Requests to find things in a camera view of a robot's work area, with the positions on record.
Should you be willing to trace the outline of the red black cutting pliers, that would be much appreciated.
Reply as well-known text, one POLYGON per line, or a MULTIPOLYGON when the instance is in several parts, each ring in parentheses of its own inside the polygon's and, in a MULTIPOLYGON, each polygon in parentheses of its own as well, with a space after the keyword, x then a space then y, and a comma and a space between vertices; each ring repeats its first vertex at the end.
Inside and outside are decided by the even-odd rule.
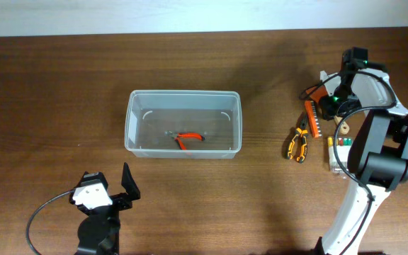
POLYGON ((167 130, 165 132, 165 135, 171 137, 177 143, 181 150, 186 150, 186 146, 182 142, 183 139, 195 139, 200 141, 205 140, 202 135, 196 132, 172 132, 170 130, 167 130))

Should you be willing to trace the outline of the orange scraper wooden handle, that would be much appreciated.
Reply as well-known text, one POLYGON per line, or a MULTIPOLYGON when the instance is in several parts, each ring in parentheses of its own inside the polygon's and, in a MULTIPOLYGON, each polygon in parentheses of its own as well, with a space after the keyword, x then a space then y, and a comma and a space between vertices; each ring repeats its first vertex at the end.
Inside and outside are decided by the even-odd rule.
MULTIPOLYGON (((319 100, 325 96, 328 95, 327 90, 324 87, 318 88, 315 92, 313 92, 317 86, 311 86, 310 88, 305 90, 305 94, 310 94, 310 100, 314 102, 314 105, 316 107, 319 106, 319 100)), ((349 133, 349 125, 346 122, 343 122, 343 125, 341 126, 340 133, 342 135, 346 135, 349 133)))

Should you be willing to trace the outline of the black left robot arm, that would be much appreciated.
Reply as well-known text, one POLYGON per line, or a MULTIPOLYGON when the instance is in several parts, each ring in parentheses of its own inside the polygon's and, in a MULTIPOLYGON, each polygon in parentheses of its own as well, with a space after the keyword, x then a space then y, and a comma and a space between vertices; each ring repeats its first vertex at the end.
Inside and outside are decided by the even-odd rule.
POLYGON ((123 193, 108 194, 108 182, 101 172, 85 172, 69 196, 69 202, 86 215, 77 230, 78 254, 119 254, 119 214, 132 208, 141 197, 128 164, 123 164, 123 193))

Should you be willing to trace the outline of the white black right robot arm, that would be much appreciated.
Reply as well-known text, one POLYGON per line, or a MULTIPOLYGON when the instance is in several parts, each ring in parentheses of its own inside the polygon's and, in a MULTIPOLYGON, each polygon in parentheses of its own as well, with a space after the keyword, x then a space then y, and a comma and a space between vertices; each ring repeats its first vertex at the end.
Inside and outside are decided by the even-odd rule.
POLYGON ((344 201, 313 254, 357 254, 361 240, 384 200, 408 181, 408 110, 390 85, 385 65, 371 62, 360 47, 345 50, 339 72, 321 73, 327 95, 318 100, 326 120, 365 120, 341 170, 349 177, 344 201))

